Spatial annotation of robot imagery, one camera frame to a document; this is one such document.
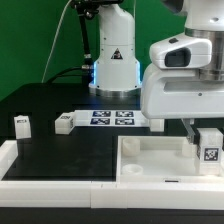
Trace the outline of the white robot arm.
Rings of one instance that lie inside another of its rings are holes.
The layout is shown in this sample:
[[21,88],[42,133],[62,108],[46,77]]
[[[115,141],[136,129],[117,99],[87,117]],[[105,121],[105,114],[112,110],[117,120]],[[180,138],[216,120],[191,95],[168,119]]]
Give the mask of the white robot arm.
[[100,3],[101,52],[91,91],[123,96],[141,91],[141,112],[154,122],[180,119],[191,140],[207,144],[216,128],[194,129],[196,119],[224,117],[224,0],[161,0],[184,15],[184,32],[151,45],[143,76],[135,58],[134,20],[110,1]]

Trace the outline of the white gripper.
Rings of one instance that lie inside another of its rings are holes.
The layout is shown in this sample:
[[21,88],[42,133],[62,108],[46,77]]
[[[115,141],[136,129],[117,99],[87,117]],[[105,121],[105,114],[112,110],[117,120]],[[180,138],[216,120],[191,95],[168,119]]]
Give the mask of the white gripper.
[[224,83],[202,81],[195,69],[161,70],[150,64],[141,89],[141,112],[147,119],[182,119],[190,144],[194,120],[224,117]]

